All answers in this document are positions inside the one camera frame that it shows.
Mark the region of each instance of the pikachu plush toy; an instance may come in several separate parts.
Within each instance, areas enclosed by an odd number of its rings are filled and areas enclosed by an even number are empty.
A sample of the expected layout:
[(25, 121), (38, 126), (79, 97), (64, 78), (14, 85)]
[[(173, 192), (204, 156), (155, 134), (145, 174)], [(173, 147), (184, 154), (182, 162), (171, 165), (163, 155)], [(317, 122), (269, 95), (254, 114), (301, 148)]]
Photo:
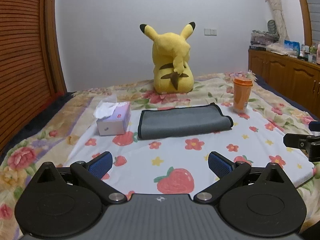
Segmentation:
[(188, 93), (192, 90), (194, 81), (188, 66), (190, 45), (186, 39), (195, 27), (196, 24), (191, 22), (178, 35), (158, 34), (151, 26), (140, 25), (142, 32), (153, 41), (154, 87), (158, 94)]

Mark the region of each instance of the gray folded cloth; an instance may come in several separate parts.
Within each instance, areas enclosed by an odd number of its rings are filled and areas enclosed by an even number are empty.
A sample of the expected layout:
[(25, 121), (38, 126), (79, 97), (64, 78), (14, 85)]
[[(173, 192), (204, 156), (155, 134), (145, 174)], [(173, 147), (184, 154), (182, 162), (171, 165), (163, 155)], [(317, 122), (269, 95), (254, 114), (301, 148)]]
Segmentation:
[(233, 120), (224, 116), (215, 103), (159, 111), (143, 110), (138, 137), (142, 140), (181, 137), (230, 130), (231, 127)]

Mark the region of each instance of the black ear tip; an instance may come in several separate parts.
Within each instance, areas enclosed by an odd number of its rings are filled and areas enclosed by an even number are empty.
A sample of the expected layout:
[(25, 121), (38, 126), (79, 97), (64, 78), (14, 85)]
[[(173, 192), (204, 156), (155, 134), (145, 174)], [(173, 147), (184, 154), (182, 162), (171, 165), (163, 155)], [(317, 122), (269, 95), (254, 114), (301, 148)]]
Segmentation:
[(146, 24), (140, 24), (140, 30), (144, 33), (144, 29), (146, 28)]
[(192, 26), (192, 28), (193, 28), (193, 30), (195, 29), (195, 27), (196, 27), (196, 24), (195, 24), (195, 22), (191, 22), (191, 23), (189, 23), (191, 26)]

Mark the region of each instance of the silver screw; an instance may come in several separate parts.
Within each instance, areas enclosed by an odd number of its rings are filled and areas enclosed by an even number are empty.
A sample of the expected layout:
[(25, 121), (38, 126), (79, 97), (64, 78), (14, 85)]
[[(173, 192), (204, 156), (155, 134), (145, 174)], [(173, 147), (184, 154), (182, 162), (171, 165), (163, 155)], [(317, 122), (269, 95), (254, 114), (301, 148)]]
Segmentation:
[(112, 200), (112, 201), (121, 201), (125, 198), (125, 195), (123, 195), (122, 193), (120, 192), (115, 192), (115, 193), (111, 193), (109, 195), (109, 199)]
[(212, 195), (209, 192), (200, 192), (197, 194), (197, 198), (202, 201), (207, 201), (212, 198)]

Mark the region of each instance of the orange cup lid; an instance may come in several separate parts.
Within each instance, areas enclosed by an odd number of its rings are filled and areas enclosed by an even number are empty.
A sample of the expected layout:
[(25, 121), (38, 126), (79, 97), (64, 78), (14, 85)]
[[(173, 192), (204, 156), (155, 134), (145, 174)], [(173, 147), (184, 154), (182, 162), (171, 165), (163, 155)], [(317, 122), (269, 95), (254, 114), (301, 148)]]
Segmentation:
[(233, 82), (234, 84), (237, 84), (240, 86), (246, 86), (246, 87), (253, 86), (252, 80), (246, 77), (236, 77)]

